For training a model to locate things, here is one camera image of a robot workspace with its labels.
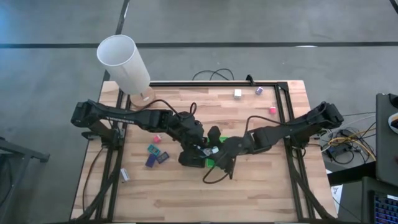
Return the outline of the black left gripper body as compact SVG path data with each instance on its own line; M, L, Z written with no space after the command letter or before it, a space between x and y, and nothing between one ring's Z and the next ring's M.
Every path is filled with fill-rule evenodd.
M186 150L203 151L206 148L206 142L203 138L204 129L202 126L189 126L187 130Z

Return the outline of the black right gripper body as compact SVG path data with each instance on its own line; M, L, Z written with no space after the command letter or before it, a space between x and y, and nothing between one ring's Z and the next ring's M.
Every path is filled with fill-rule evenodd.
M218 152L213 152L208 157L215 163L209 174L215 167L219 167L226 174L220 180L229 177L232 179L236 157L241 152L241 137L230 137L223 142L220 140L221 131L217 126L212 126L208 131L208 146L211 149L218 149Z

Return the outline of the green plastic slotted basket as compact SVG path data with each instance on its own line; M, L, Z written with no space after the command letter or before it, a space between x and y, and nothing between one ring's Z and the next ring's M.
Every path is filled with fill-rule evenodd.
M220 136L218 141L215 143L211 142L209 138L205 138L206 148L212 149L216 146L219 149L219 152L216 154L211 154L205 157L205 165L207 168L215 166L220 169L226 169L230 165L232 158L229 156L226 148L224 147L224 142L227 140L227 138L228 137Z

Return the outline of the black plastic slotted basket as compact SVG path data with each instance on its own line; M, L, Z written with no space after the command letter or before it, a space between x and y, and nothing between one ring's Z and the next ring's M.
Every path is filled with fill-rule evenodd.
M182 151L178 157L178 162L187 167L205 167L205 157L200 151L197 150Z

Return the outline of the white cylinder table lamp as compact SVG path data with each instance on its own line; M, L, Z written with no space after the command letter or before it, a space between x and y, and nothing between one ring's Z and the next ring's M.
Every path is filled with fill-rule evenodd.
M143 108L155 100L149 72L132 38L112 35L99 44L96 56L135 107Z

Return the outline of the black power strip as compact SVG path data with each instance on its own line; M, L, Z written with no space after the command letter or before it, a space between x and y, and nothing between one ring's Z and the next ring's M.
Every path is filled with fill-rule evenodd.
M332 158L344 154L347 151L347 148L348 146L345 144L338 146L331 146L325 151L325 153L327 154L328 157Z

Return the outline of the white paper sheet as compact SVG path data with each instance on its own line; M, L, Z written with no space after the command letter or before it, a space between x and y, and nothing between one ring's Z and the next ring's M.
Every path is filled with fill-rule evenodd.
M342 191L343 191L343 185L331 186L331 193L332 193L333 200L335 202L336 209L339 209L339 207L340 207Z

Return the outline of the black desk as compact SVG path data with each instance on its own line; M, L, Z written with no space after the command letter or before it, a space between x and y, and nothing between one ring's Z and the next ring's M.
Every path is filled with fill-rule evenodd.
M376 178L376 162L362 164L349 169L339 170L328 174L331 186L360 181L363 177Z

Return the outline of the dark grey desk panel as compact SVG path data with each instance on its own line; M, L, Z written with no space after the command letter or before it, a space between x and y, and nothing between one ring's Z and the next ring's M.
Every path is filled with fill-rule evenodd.
M398 134L389 125L390 115L398 109L390 104L388 94L376 95L376 175L378 179L398 186Z

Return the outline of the black laptop with lit keyboard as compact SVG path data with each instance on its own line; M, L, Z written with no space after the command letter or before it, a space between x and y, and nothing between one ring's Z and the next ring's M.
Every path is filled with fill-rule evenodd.
M398 187L363 177L361 221L365 224L398 224Z

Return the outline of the black side table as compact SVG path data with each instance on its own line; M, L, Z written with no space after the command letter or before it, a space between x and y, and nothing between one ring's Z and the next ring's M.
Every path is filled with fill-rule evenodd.
M11 143L0 137L0 224L5 224L14 193L31 159L48 162L49 154Z

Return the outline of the black aluminium table frame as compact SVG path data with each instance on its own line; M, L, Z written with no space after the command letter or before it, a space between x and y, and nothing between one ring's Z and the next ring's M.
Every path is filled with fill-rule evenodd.
M165 100L178 111L192 103L205 130L218 126L223 136L240 136L245 128L273 125L307 113L310 105L301 81L263 81L264 91L246 81L155 82L155 108L166 109ZM234 99L234 89L242 98ZM277 108L270 114L269 108ZM159 149L170 158L153 168L145 166L147 147L154 135L137 126L123 126L122 151L109 152L98 139L89 142L71 219L79 217L99 192L115 163L127 170L130 181L118 177L93 215L101 222L292 222L307 212L305 197L294 201L283 142L270 151L237 159L232 179L223 171L184 167L178 163L180 145L163 135Z

